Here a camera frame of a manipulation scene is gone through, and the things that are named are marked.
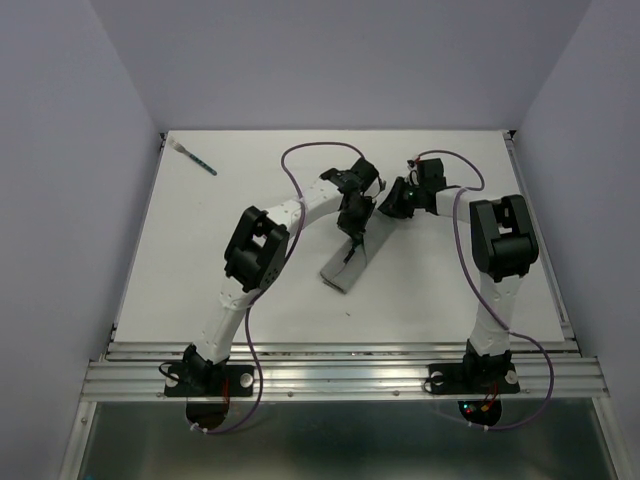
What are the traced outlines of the grey cloth napkin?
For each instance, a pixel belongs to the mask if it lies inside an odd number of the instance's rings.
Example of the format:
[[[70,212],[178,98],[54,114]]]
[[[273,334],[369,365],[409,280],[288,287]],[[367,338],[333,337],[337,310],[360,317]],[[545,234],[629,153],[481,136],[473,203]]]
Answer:
[[[320,270],[323,282],[334,290],[347,294],[398,226],[398,220],[375,210],[367,224],[363,244],[357,254],[345,265],[343,258],[352,241],[343,244]]]

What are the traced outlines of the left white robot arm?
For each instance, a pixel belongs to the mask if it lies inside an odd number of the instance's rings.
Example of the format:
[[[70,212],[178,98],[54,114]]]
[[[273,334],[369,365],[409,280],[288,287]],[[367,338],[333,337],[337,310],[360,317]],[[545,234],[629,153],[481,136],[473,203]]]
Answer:
[[[372,185],[384,184],[376,167],[359,157],[346,170],[330,168],[308,188],[274,207],[244,210],[224,251],[224,280],[218,309],[201,337],[184,351],[168,377],[202,394],[221,389],[233,377],[227,362],[233,339],[254,303],[272,287],[291,258],[302,231],[336,215],[346,244],[323,267],[323,280],[347,292],[383,244],[374,218]]]

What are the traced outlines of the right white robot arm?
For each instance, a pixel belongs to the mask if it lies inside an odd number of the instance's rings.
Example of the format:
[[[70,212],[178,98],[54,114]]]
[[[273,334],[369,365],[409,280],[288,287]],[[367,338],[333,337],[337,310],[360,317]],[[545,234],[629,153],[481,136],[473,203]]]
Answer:
[[[524,197],[472,199],[478,187],[447,183],[439,158],[408,162],[409,174],[398,177],[381,206],[395,219],[409,219],[418,209],[453,221],[456,251],[463,274],[478,299],[478,310],[460,366],[463,384],[482,390],[497,374],[510,370],[512,337],[522,339],[540,353],[546,350],[531,336],[511,327],[516,295],[522,280],[539,256],[539,245]]]

